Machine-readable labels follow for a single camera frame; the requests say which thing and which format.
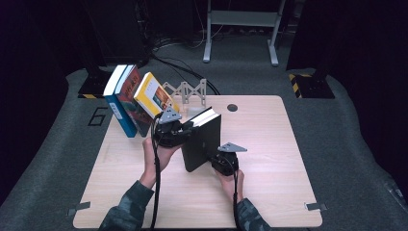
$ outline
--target yellow black tape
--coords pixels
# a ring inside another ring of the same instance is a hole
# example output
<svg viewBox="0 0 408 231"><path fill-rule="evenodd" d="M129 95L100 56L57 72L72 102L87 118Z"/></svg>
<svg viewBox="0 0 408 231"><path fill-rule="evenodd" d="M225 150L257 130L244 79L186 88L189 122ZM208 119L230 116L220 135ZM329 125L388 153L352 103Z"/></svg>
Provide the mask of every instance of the yellow black tape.
<svg viewBox="0 0 408 231"><path fill-rule="evenodd" d="M78 98L95 99L95 98L104 98L104 97L103 95L100 95L100 94L78 94Z"/></svg>
<svg viewBox="0 0 408 231"><path fill-rule="evenodd" d="M296 74L296 75L300 75L302 77L312 77L309 74ZM300 92L300 88L299 85L296 82L296 75L294 74L290 74L289 75L289 79L291 80L292 83L292 87L293 87L293 91L294 91L294 95L296 95L296 98L302 98L302 93Z"/></svg>

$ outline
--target gray sleeve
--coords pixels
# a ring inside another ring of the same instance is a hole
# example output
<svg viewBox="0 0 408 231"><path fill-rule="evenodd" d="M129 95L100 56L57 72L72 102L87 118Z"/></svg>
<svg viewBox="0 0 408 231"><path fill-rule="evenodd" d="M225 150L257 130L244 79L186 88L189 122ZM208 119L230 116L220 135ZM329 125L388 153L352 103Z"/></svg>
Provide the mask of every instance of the gray sleeve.
<svg viewBox="0 0 408 231"><path fill-rule="evenodd" d="M238 221L242 230L263 231L272 230L261 217L255 206L245 198L237 204Z"/></svg>
<svg viewBox="0 0 408 231"><path fill-rule="evenodd" d="M140 230L153 191L137 181L105 216L99 230Z"/></svg>

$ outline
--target wooden table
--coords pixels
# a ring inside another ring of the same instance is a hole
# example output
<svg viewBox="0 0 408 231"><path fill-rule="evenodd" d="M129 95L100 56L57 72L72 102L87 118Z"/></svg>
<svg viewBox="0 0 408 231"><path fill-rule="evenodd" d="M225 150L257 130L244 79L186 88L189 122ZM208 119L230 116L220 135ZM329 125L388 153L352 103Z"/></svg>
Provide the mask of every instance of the wooden table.
<svg viewBox="0 0 408 231"><path fill-rule="evenodd" d="M248 149L238 152L245 174L243 195L257 207L273 227L317 227L319 210L308 211L305 203L316 199L303 164L293 130L279 96L207 95L207 107L222 114L221 144L232 142ZM227 109L238 106L236 112ZM191 97L180 105L183 120L201 106ZM113 116L84 191L81 203L90 207L76 213L76 228L99 227L109 209L143 172L143 138L129 139ZM154 198L145 213L149 227ZM210 163L186 172L181 150L162 173L157 228L235 227L232 205L224 195Z"/></svg>

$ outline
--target bookend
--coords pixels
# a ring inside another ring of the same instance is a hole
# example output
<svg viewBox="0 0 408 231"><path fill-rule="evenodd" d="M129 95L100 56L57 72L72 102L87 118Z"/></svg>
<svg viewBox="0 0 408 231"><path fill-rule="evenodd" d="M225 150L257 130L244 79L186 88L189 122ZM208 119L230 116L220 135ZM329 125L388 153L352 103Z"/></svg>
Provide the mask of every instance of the bookend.
<svg viewBox="0 0 408 231"><path fill-rule="evenodd" d="M192 95L197 95L201 98L201 105L204 106L204 108L206 107L205 97L207 95L207 79L201 79L200 84L195 88L190 86L187 82L181 82L181 85L178 88L165 82L163 88L172 90L172 93L170 94L171 97L174 97L174 95L181 95L183 104L189 104L190 97Z"/></svg>

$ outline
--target person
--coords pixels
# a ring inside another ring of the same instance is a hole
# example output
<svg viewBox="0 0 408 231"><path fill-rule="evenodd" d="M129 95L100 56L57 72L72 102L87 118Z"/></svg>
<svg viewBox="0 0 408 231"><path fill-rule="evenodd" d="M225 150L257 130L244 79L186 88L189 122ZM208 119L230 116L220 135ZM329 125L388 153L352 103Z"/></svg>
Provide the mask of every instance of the person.
<svg viewBox="0 0 408 231"><path fill-rule="evenodd" d="M156 183L156 167L154 164L155 154L153 151L151 138L146 138L142 142L144 151L144 172L140 179L122 196L117 206L112 207L99 226L100 231L118 231L118 230L141 230L143 225L144 213L149 203ZM160 170L163 171L172 155L182 145L166 148L158 146L157 154L160 159ZM225 194L233 202L235 190L234 177L224 176L216 171L219 182ZM270 226L264 221L255 206L249 199L243 196L243 178L244 174L239 169L237 186L237 211L241 230L271 230Z"/></svg>

